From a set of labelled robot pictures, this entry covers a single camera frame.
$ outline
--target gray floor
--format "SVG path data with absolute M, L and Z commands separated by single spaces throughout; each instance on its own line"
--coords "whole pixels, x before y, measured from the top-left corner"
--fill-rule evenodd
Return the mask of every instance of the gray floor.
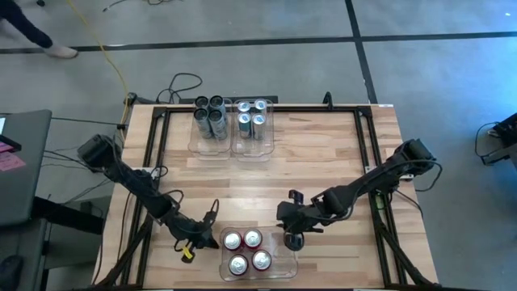
M 38 27 L 67 45 L 95 45 L 63 1 L 20 5 Z M 105 44 L 144 44 L 314 36 L 351 36 L 341 0 L 184 0 L 147 6 L 128 0 L 78 1 Z M 354 1 L 363 36 L 517 31 L 510 0 Z M 0 49 L 33 47 L 4 23 Z M 421 137 L 445 170 L 435 189 L 418 196 L 439 280 L 451 287 L 512 290 L 517 285 L 517 172 L 508 162 L 484 167 L 473 153 L 486 122 L 517 112 L 517 38 L 424 40 L 364 44 L 379 103 L 393 103 L 405 139 Z M 352 43 L 231 48 L 175 48 L 110 53 L 130 91 L 154 98 L 179 72 L 199 74 L 197 95 L 278 95 L 283 103 L 367 103 Z M 102 53 L 71 61 L 41 54 L 0 55 L 0 112 L 39 108 L 54 116 L 118 122 L 122 88 Z M 178 87 L 192 84 L 183 78 Z M 48 149 L 82 144 L 111 126 L 53 121 Z M 481 150 L 497 146 L 481 139 Z M 64 151 L 73 155 L 73 150 Z M 64 201 L 102 177 L 45 167 L 38 195 Z M 430 177 L 416 181 L 423 188 Z M 90 197 L 109 196 L 107 185 Z M 51 272 L 49 290 L 88 283 L 92 265 Z

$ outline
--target clear plastic bin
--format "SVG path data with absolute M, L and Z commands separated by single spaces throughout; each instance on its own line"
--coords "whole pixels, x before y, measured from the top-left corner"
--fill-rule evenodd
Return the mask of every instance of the clear plastic bin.
M 251 108 L 249 113 L 253 118 L 254 114 L 260 113 L 255 107 L 255 101 L 257 100 L 258 99 L 240 99 L 233 104 L 232 152 L 240 162 L 269 161 L 271 153 L 275 149 L 275 121 L 273 116 L 273 103 L 270 100 L 261 99 L 267 103 L 266 110 L 262 111 L 266 117 L 263 139 L 258 140 L 254 138 L 253 125 L 251 125 L 252 133 L 250 137 L 243 137 L 245 134 L 241 134 L 241 130 L 239 129 L 238 117 L 240 112 L 237 109 L 238 104 L 242 101 L 250 103 Z
M 230 157 L 232 145 L 233 128 L 233 106 L 230 99 L 224 99 L 226 108 L 226 133 L 227 137 L 218 140 L 215 137 L 204 138 L 197 126 L 194 116 L 192 117 L 191 140 L 188 143 L 188 150 L 201 160 L 226 160 Z
M 221 232 L 221 240 L 225 234 L 230 231 L 237 231 L 241 236 L 249 230 L 249 227 L 227 227 Z M 293 278 L 298 273 L 298 261 L 294 251 L 289 250 L 284 245 L 284 232 L 281 228 L 276 226 L 254 227 L 254 230 L 260 231 L 263 236 L 262 243 L 258 250 L 264 250 L 271 255 L 271 266 L 266 271 L 257 271 L 252 265 L 251 260 L 253 254 L 257 250 L 251 250 L 247 247 L 241 247 L 236 251 L 228 251 L 223 242 L 222 248 L 222 262 L 219 266 L 219 273 L 221 278 L 225 281 L 234 280 L 257 280 L 257 279 L 279 279 L 279 278 Z M 229 271 L 229 260 L 234 255 L 243 255 L 248 260 L 248 270 L 240 276 L 235 276 Z

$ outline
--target person's leg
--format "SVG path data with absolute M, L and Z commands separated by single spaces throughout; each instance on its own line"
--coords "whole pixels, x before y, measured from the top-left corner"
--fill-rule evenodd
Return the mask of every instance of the person's leg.
M 0 0 L 0 18 L 7 20 L 31 42 L 39 45 L 53 57 L 72 58 L 78 52 L 74 49 L 56 45 L 44 32 L 32 24 L 14 0 Z

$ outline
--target wooden table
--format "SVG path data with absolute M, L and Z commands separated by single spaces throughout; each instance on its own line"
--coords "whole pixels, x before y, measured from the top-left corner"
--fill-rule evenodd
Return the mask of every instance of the wooden table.
M 149 133 L 153 106 L 135 106 L 123 160 L 141 167 Z M 395 110 L 391 106 L 372 106 L 373 120 L 383 160 L 402 143 Z M 288 190 L 305 194 L 306 201 L 321 191 L 350 183 L 363 174 L 355 122 L 351 113 L 275 114 L 275 151 L 269 162 L 204 162 L 187 149 L 190 140 L 191 113 L 175 113 L 169 127 L 164 165 L 169 174 L 162 178 L 162 192 L 179 188 L 185 193 L 182 213 L 200 220 L 214 199 L 221 210 L 213 226 L 214 237 L 228 226 L 273 226 L 276 206 L 288 200 Z M 158 148 L 158 124 L 154 149 Z M 363 122 L 365 137 L 368 136 Z M 371 147 L 370 163 L 373 162 Z M 155 164 L 156 150 L 152 165 Z M 413 184 L 402 183 L 400 190 L 417 199 Z M 104 230 L 103 264 L 99 278 L 115 265 L 119 247 L 122 213 L 128 192 L 115 187 Z M 132 210 L 129 202 L 124 227 L 126 246 Z M 436 274 L 419 211 L 406 200 L 393 195 L 393 213 L 402 249 L 427 279 L 436 282 Z M 298 274 L 290 279 L 252 280 L 228 283 L 221 279 L 218 266 L 221 250 L 197 250 L 192 264 L 181 262 L 174 252 L 174 238 L 163 226 L 154 226 L 145 274 L 146 288 L 352 288 L 381 287 L 379 258 L 373 234 L 368 196 L 361 196 L 351 218 L 325 228 L 324 234 L 306 234 L 305 247 L 298 253 Z M 391 251 L 387 251 L 391 276 L 396 282 Z M 130 282 L 136 278 L 138 260 L 132 263 Z

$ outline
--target silver can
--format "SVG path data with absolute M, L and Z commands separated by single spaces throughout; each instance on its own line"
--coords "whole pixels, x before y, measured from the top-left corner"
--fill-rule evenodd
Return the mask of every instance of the silver can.
M 208 110 L 210 112 L 214 110 L 219 110 L 226 120 L 225 100 L 219 95 L 215 95 L 212 98 L 210 98 L 210 102 L 208 103 Z
M 271 266 L 271 255 L 267 251 L 257 251 L 251 263 L 257 271 L 266 271 Z
M 212 137 L 212 130 L 210 128 L 210 122 L 208 121 L 208 111 L 203 108 L 196 109 L 194 111 L 194 119 L 197 124 L 197 128 L 200 131 L 202 138 Z
M 248 260 L 243 255 L 234 255 L 229 260 L 229 271 L 234 276 L 241 276 L 248 270 Z
M 251 137 L 251 115 L 250 113 L 243 112 L 239 113 L 239 134 L 242 138 Z
M 258 113 L 262 113 L 264 116 L 267 113 L 267 102 L 264 99 L 257 99 L 255 100 L 255 108 L 257 109 Z
M 226 132 L 226 121 L 219 110 L 210 112 L 210 114 L 208 114 L 208 121 L 210 121 L 210 127 L 212 128 L 213 136 L 216 137 L 216 139 L 224 140 L 227 138 L 228 133 Z
M 262 243 L 262 234 L 258 230 L 248 230 L 244 234 L 244 243 L 250 249 L 256 249 Z
M 237 250 L 242 243 L 241 235 L 237 231 L 230 231 L 225 234 L 225 238 L 223 238 L 223 243 L 228 251 Z
M 266 117 L 263 114 L 253 115 L 253 138 L 262 140 L 266 136 Z
M 241 101 L 237 104 L 237 110 L 239 112 L 249 112 L 251 109 L 251 105 L 247 101 Z
M 195 99 L 194 105 L 196 108 L 203 108 L 208 110 L 208 98 L 200 96 Z

